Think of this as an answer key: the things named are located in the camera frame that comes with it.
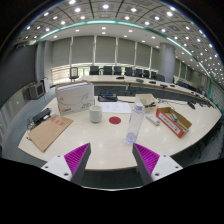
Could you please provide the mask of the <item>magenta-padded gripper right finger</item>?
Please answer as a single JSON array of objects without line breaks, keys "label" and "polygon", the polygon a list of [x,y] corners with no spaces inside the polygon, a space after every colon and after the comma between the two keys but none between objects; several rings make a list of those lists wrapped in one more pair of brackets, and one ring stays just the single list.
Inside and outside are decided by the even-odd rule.
[{"label": "magenta-padded gripper right finger", "polygon": [[132,153],[135,157],[144,185],[182,169],[182,167],[170,156],[159,155],[137,143],[133,144]]}]

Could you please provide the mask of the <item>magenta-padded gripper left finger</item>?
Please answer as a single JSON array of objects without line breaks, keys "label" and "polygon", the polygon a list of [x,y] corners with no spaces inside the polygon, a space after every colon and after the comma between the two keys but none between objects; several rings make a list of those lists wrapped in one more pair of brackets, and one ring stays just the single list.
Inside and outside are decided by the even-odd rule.
[{"label": "magenta-padded gripper left finger", "polygon": [[80,185],[90,154],[91,144],[87,143],[65,155],[56,155],[42,169]]}]

